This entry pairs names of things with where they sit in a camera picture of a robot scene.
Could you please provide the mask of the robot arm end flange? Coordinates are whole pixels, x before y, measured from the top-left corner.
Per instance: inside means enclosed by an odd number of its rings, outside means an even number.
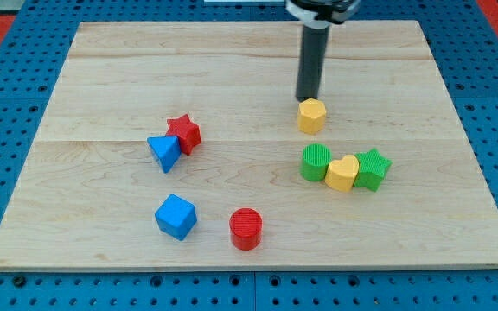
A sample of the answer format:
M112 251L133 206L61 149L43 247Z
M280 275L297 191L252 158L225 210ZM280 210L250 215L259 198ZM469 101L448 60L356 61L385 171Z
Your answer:
M312 29L345 23L359 10L361 0L285 0L286 10Z

